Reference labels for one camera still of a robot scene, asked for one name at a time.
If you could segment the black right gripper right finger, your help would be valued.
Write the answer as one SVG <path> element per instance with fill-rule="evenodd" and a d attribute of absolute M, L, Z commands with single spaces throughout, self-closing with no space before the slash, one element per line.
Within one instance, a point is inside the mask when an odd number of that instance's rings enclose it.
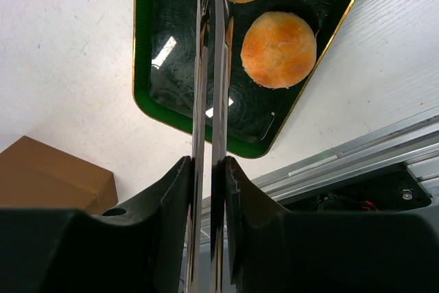
<path fill-rule="evenodd" d="M 411 213 L 292 212 L 225 164 L 238 292 L 437 292 L 438 235 Z"/>

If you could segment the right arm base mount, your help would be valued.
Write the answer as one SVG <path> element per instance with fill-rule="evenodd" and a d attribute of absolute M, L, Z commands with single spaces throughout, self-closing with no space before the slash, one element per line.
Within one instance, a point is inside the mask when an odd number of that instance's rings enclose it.
<path fill-rule="evenodd" d="M 290 211 L 409 211 L 427 207 L 431 195 L 402 164 L 339 181 L 280 201 Z"/>

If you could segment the metal tongs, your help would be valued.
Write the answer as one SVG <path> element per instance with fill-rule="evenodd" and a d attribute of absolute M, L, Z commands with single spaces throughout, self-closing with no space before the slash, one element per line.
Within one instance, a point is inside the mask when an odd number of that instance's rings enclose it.
<path fill-rule="evenodd" d="M 198 291 L 206 112 L 212 110 L 210 291 L 222 292 L 229 84 L 236 0 L 197 0 L 192 129 L 193 197 L 189 205 L 185 292 Z"/>

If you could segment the brown paper bag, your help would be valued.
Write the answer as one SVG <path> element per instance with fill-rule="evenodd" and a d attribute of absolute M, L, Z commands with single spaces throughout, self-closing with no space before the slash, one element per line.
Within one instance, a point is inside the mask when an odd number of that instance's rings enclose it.
<path fill-rule="evenodd" d="M 26 136 L 1 152 L 2 207 L 73 207 L 100 215 L 117 203 L 107 169 Z"/>

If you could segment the green serving tray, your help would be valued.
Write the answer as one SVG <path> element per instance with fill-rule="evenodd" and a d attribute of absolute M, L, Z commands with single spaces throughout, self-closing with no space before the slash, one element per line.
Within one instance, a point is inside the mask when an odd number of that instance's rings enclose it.
<path fill-rule="evenodd" d="M 150 117 L 191 132 L 195 64 L 206 59 L 213 134 L 215 45 L 230 63 L 227 149 L 268 152 L 355 0 L 134 0 L 133 97 Z"/>

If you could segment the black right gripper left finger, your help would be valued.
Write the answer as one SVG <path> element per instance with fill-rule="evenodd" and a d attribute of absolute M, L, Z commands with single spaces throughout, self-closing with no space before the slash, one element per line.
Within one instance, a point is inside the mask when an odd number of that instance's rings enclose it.
<path fill-rule="evenodd" d="M 102 215 L 1 210 L 2 292 L 177 292 L 191 158 Z"/>

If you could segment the aluminium front rail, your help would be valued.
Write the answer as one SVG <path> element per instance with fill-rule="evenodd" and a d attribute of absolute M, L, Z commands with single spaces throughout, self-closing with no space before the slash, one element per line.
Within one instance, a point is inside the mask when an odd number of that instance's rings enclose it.
<path fill-rule="evenodd" d="M 253 179 L 275 201 L 401 164 L 438 206 L 438 109 L 432 108 Z"/>

